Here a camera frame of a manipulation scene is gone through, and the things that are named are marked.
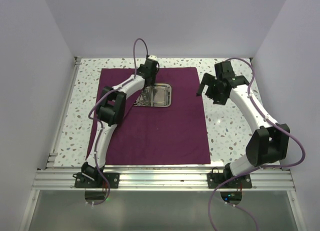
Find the purple cloth wrap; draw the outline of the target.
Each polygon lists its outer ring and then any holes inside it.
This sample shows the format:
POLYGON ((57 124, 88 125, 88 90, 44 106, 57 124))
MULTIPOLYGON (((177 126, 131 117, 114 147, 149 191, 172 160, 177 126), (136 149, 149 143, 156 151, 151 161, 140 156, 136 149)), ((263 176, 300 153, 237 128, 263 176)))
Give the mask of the purple cloth wrap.
MULTIPOLYGON (((105 87, 116 86, 131 75, 129 70, 103 69, 96 100, 105 87)), ((142 90, 127 98, 124 118, 113 132, 105 165, 209 164, 204 105, 196 96, 200 84, 197 69, 162 68, 156 80, 171 85, 171 105, 134 106, 142 90)), ((87 157, 99 125, 97 121, 92 124, 87 157)))

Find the steel instrument tray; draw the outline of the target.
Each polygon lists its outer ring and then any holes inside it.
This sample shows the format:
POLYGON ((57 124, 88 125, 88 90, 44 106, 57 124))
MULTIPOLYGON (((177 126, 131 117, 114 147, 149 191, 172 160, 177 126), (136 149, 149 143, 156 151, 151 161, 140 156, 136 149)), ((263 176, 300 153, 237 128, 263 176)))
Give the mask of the steel instrument tray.
POLYGON ((136 106, 136 107, 156 107, 167 108, 172 103, 172 87, 168 83, 155 83, 151 93, 151 103, 149 106, 136 106))

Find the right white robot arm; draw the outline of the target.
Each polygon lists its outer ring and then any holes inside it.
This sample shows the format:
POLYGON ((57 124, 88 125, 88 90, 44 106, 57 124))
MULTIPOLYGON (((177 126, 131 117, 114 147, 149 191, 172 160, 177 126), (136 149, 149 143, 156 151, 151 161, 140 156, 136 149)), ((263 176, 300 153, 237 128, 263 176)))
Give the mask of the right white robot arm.
POLYGON ((205 73, 200 82, 197 96, 205 95, 216 105, 225 105, 231 100, 241 111, 249 124, 252 136, 245 147, 245 155, 225 165, 223 183, 235 187, 240 181, 240 174, 265 164, 283 160, 287 156, 289 137, 279 130, 289 133, 287 124, 279 124, 269 117, 264 107, 252 93, 249 81, 243 76, 219 77, 205 73))

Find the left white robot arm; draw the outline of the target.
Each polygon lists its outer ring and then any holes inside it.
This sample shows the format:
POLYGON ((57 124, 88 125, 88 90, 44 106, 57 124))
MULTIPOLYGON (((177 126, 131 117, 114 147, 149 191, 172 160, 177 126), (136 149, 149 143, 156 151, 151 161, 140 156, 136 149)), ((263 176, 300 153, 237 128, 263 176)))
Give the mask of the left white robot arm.
POLYGON ((147 56, 144 64, 141 64, 128 79, 112 87, 106 86, 101 98, 89 112, 88 117, 99 123, 99 126, 81 172, 92 187, 103 184, 102 170, 106 164, 107 150, 115 129, 125 116, 127 99, 145 87, 153 86, 159 69, 157 57, 147 56))

